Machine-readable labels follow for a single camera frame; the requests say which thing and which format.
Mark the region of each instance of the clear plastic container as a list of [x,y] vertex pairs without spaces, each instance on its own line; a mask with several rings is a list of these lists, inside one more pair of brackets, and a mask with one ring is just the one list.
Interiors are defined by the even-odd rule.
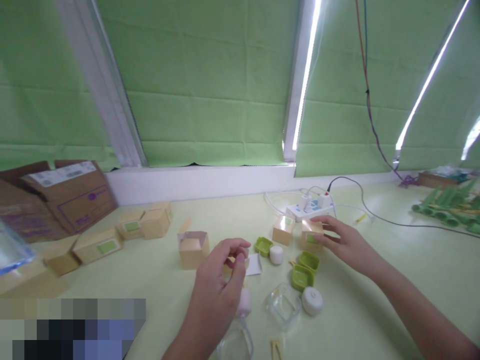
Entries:
[[287,331],[302,310],[302,300],[293,287],[282,282],[270,293],[266,306],[280,329]]
[[11,228],[0,221],[0,276],[33,260],[35,253]]
[[232,321],[230,328],[216,347],[218,360],[252,360],[254,342],[244,318]]

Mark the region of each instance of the white round object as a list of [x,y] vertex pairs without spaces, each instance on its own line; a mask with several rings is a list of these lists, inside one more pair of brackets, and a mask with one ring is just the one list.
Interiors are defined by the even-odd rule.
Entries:
[[270,260],[275,265],[280,265],[284,261],[284,250],[280,246],[270,248]]
[[301,304],[309,315],[316,316],[324,307],[324,299],[316,288],[309,286],[301,295]]
[[236,310],[237,318],[246,318],[252,312],[252,296],[246,287],[241,289],[240,302]]

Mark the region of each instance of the white wall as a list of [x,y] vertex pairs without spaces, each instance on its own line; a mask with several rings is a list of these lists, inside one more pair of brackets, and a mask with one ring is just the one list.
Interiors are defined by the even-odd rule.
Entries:
[[[313,185],[327,188],[335,176],[295,178],[295,166],[186,166],[122,168],[105,176],[119,206],[290,191]],[[416,175],[409,171],[400,172]],[[398,181],[393,172],[348,175],[361,184]],[[336,186],[351,185],[345,179]]]

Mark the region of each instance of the small cardboard box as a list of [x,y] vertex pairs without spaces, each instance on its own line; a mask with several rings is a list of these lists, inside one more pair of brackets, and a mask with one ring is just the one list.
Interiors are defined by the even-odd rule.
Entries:
[[309,219],[302,220],[300,248],[311,253],[321,253],[324,247],[315,240],[315,235],[323,233],[324,227],[321,222],[312,222]]
[[141,232],[147,240],[163,238],[170,227],[167,209],[149,210],[140,220]]
[[210,254],[209,236],[205,231],[187,231],[177,235],[178,252],[184,270],[194,270]]
[[95,161],[46,161],[0,172],[0,218],[27,243],[63,239],[117,208]]
[[271,239],[277,243],[288,246],[292,240],[295,220],[291,217],[280,215],[273,225],[273,234]]
[[52,299],[66,290],[64,281],[42,258],[0,276],[0,298],[4,299]]
[[57,241],[33,244],[32,248],[43,255],[47,265],[55,274],[62,276],[81,265],[80,260],[72,252],[79,237],[80,235],[73,235]]
[[150,206],[150,210],[161,210],[161,209],[166,210],[166,213],[168,214],[168,218],[170,219],[170,222],[172,222],[172,207],[170,206],[170,201],[154,202]]
[[124,248],[122,237],[111,227],[104,231],[81,235],[73,247],[74,254],[84,264],[90,264]]
[[120,221],[116,224],[116,229],[124,240],[132,240],[143,236],[140,228],[140,220],[144,216],[145,211],[137,210],[125,213],[121,216]]

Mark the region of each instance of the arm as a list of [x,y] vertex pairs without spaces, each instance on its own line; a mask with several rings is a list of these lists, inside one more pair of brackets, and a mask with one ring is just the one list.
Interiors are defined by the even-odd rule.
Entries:
[[388,298],[425,359],[478,359],[480,350],[405,276],[383,259],[351,226],[318,216],[323,228],[339,235],[317,240],[359,273],[374,281]]
[[[214,352],[239,306],[249,246],[241,238],[225,239],[198,267],[185,319],[162,360],[206,360]],[[222,278],[224,265],[233,269],[228,283]]]

